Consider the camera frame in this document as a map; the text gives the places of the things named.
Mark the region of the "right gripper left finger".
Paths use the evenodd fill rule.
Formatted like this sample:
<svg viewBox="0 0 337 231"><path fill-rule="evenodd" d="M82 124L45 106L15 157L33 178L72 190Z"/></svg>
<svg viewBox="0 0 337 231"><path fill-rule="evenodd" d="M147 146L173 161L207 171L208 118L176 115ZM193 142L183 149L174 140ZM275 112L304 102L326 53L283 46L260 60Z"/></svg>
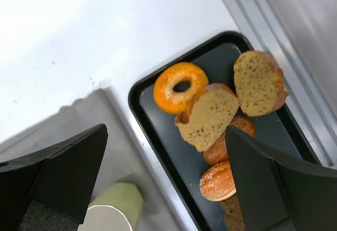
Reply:
<svg viewBox="0 0 337 231"><path fill-rule="evenodd" d="M98 124L1 162L1 230L77 230L84 222L108 139Z"/></svg>

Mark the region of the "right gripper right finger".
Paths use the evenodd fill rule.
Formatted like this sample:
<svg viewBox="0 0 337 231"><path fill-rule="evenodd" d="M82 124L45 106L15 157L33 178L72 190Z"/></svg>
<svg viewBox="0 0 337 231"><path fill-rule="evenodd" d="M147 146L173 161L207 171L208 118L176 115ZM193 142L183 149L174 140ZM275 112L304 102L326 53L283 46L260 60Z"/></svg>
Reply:
<svg viewBox="0 0 337 231"><path fill-rule="evenodd" d="M226 130L246 230L336 230L336 170Z"/></svg>

